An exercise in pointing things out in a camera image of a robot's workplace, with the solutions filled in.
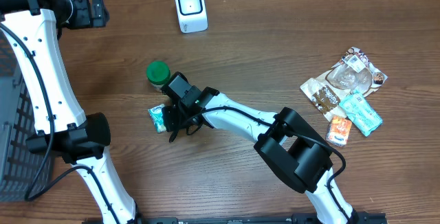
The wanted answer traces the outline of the small teal tissue pack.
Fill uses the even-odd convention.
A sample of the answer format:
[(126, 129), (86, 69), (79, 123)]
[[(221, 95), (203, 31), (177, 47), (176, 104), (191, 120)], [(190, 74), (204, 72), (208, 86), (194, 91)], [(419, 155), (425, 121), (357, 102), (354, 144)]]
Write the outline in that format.
[(155, 130), (158, 133), (166, 131), (166, 127), (164, 125), (164, 116), (162, 113), (162, 109), (165, 107), (164, 104), (160, 104), (156, 107), (153, 107), (148, 110), (148, 114), (150, 115), (153, 125), (155, 127)]

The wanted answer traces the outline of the green lid clear jar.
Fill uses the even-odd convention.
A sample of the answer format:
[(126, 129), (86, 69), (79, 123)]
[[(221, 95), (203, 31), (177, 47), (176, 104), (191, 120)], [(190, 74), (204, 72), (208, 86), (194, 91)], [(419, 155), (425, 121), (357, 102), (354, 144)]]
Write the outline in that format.
[(161, 91), (161, 88), (171, 78), (169, 66), (163, 61), (154, 61), (146, 69), (146, 77), (153, 88)]

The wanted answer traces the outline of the small orange snack packet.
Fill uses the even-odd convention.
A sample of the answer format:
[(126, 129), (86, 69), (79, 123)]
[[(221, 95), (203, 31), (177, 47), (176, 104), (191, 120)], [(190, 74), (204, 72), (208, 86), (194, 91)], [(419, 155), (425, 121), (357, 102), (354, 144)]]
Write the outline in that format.
[(325, 137), (326, 141), (336, 146), (346, 146), (351, 127), (352, 121), (337, 115), (333, 116)]

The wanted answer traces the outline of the beige plastic pouch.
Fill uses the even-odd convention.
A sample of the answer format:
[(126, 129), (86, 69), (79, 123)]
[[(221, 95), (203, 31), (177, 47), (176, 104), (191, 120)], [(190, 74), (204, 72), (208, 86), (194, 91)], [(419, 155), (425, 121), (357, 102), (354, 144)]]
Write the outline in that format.
[(311, 103), (330, 122), (333, 116), (347, 115), (339, 103), (354, 92), (364, 97), (377, 91), (388, 76), (376, 68), (359, 48), (349, 48), (329, 70), (300, 86)]

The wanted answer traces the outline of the teal snack packet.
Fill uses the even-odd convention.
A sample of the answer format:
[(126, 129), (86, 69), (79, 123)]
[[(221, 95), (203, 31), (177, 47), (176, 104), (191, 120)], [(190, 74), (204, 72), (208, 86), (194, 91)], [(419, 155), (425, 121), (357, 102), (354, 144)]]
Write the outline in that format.
[(383, 119), (359, 91), (354, 91), (353, 94), (347, 96), (339, 103), (339, 106), (365, 137), (368, 137), (383, 122)]

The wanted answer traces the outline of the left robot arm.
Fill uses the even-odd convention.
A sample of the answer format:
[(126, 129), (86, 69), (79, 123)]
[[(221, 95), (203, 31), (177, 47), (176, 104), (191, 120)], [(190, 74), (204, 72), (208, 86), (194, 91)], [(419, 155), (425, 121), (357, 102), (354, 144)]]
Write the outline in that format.
[(35, 133), (27, 149), (61, 157), (95, 199), (103, 223), (140, 223), (135, 200), (113, 165), (111, 132), (102, 113), (79, 105), (59, 48), (63, 29), (104, 27), (103, 0), (1, 0), (1, 31), (11, 45), (30, 95)]

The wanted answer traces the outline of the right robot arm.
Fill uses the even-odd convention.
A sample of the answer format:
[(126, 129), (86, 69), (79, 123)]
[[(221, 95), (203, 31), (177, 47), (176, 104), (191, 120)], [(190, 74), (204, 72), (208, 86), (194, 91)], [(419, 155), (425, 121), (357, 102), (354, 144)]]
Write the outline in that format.
[(280, 113), (252, 109), (210, 87), (162, 87), (172, 100), (164, 122), (174, 141), (180, 130), (192, 125), (231, 131), (254, 142), (254, 149), (271, 171), (288, 187), (305, 193), (321, 223), (356, 223), (357, 212), (348, 204), (335, 178), (345, 169), (333, 170), (331, 155), (341, 153), (294, 110)]

